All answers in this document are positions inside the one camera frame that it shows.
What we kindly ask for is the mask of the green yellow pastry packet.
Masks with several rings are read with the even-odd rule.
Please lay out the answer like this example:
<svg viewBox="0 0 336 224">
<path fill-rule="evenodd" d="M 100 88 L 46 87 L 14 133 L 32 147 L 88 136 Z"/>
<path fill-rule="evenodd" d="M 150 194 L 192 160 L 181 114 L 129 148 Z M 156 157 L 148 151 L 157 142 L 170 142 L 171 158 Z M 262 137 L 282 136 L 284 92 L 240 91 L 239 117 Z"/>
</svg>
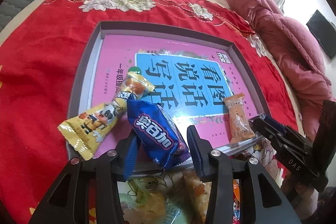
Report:
<svg viewBox="0 0 336 224">
<path fill-rule="evenodd" d="M 145 176 L 117 184 L 125 223 L 155 223 L 165 216 L 167 183 L 161 176 Z"/>
</svg>

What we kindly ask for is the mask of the pink quilted blanket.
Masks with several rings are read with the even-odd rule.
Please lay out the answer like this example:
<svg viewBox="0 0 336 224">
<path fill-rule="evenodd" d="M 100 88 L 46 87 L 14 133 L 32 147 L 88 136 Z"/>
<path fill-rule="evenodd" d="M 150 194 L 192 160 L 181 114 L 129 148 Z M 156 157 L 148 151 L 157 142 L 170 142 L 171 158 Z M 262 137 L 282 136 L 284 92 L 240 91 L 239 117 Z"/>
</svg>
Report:
<svg viewBox="0 0 336 224">
<path fill-rule="evenodd" d="M 226 0 L 254 29 L 292 86 L 305 135 L 314 140 L 325 100 L 333 101 L 321 49 L 300 22 L 282 14 L 274 0 Z"/>
</svg>

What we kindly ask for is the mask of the puffed rice cracker packet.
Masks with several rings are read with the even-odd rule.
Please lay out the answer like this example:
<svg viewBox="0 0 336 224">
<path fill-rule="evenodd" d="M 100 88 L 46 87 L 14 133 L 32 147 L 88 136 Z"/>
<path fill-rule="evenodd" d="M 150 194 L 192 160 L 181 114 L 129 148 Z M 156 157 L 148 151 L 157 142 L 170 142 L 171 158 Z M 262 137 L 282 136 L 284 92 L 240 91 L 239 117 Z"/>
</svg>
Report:
<svg viewBox="0 0 336 224">
<path fill-rule="evenodd" d="M 183 173 L 186 190 L 198 223 L 205 223 L 209 206 L 211 182 L 202 182 L 194 170 Z"/>
</svg>

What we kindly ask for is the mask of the red floral cloth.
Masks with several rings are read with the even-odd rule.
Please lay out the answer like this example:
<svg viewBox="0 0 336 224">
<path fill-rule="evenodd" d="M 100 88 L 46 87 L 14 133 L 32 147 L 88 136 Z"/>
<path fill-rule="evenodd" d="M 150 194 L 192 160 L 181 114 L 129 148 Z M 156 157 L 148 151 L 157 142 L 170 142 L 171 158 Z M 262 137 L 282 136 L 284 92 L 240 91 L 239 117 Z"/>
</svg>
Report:
<svg viewBox="0 0 336 224">
<path fill-rule="evenodd" d="M 92 31 L 103 20 L 166 24 L 236 44 L 272 115 L 297 128 L 285 83 L 226 0 L 42 0 L 1 45 L 1 223 L 27 223 L 67 162 L 58 124 Z"/>
</svg>

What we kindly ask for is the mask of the yellow cartoon snack packet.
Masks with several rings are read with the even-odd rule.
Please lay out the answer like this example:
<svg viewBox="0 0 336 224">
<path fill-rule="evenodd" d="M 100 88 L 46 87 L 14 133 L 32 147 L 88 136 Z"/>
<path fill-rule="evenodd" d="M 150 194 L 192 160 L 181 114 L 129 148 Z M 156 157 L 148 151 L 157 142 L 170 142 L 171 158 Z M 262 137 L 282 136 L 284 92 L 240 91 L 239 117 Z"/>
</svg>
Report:
<svg viewBox="0 0 336 224">
<path fill-rule="evenodd" d="M 84 160 L 90 160 L 106 135 L 126 113 L 127 101 L 139 100 L 154 89 L 155 86 L 145 77 L 129 72 L 111 101 L 63 121 L 58 130 Z"/>
</svg>

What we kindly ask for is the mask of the red panda snack packet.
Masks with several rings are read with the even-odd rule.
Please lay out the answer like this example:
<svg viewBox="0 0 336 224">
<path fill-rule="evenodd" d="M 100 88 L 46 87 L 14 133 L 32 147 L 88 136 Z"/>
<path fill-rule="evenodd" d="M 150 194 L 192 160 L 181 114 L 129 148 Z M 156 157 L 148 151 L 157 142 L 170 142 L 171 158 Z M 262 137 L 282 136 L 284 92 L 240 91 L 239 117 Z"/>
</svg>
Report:
<svg viewBox="0 0 336 224">
<path fill-rule="evenodd" d="M 233 215 L 232 223 L 240 223 L 240 187 L 238 180 L 233 179 Z"/>
</svg>

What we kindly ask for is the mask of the grey cardboard box tray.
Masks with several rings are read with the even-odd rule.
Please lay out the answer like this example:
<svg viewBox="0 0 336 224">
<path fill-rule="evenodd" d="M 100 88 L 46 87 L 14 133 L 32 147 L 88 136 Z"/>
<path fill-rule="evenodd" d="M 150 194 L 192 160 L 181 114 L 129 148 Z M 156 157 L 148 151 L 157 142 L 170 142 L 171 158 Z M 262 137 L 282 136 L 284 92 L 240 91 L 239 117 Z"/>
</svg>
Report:
<svg viewBox="0 0 336 224">
<path fill-rule="evenodd" d="M 145 100 L 158 103 L 182 135 L 194 125 L 214 148 L 233 155 L 260 135 L 230 142 L 224 97 L 243 93 L 247 117 L 270 109 L 255 75 L 232 40 L 161 24 L 104 21 L 97 24 L 82 55 L 68 116 L 113 99 L 128 72 L 154 86 Z"/>
</svg>

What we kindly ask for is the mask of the green translucent snack packet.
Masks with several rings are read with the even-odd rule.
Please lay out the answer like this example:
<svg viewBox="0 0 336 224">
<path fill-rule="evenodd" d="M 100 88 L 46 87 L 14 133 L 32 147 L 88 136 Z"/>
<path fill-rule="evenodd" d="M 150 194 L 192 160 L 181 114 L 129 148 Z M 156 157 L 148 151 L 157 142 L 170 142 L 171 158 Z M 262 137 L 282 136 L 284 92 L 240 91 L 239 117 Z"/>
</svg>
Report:
<svg viewBox="0 0 336 224">
<path fill-rule="evenodd" d="M 190 224 L 193 219 L 193 208 L 185 196 L 173 196 L 168 199 L 163 224 Z"/>
</svg>

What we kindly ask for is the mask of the black wall television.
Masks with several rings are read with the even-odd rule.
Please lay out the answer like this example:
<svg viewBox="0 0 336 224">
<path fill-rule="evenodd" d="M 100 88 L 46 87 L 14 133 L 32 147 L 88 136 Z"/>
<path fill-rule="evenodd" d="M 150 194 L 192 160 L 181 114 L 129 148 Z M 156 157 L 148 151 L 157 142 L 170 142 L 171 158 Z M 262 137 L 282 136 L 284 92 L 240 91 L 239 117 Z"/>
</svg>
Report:
<svg viewBox="0 0 336 224">
<path fill-rule="evenodd" d="M 315 11 L 306 25 L 329 59 L 333 59 L 336 50 L 335 25 L 329 22 L 318 10 Z"/>
</svg>

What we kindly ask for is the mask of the orange peach snack packet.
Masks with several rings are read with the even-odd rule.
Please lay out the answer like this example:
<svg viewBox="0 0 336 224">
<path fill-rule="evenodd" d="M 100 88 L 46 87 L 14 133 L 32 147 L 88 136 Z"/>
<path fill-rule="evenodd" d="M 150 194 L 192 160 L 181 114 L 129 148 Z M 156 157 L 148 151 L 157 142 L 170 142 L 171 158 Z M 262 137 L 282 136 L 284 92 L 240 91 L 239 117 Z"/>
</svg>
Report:
<svg viewBox="0 0 336 224">
<path fill-rule="evenodd" d="M 255 137 L 244 111 L 244 98 L 245 95 L 239 93 L 223 99 L 230 119 L 231 144 Z"/>
</svg>

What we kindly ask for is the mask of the blue oreo style cookie packet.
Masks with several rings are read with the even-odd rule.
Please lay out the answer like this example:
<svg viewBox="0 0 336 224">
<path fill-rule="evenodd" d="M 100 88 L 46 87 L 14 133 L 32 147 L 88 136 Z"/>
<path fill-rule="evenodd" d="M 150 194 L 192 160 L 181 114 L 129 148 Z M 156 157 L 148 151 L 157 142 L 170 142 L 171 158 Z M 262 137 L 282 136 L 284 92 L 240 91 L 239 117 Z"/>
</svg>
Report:
<svg viewBox="0 0 336 224">
<path fill-rule="evenodd" d="M 127 119 L 147 156 L 163 169 L 180 165 L 191 156 L 179 129 L 160 105 L 129 99 Z"/>
</svg>

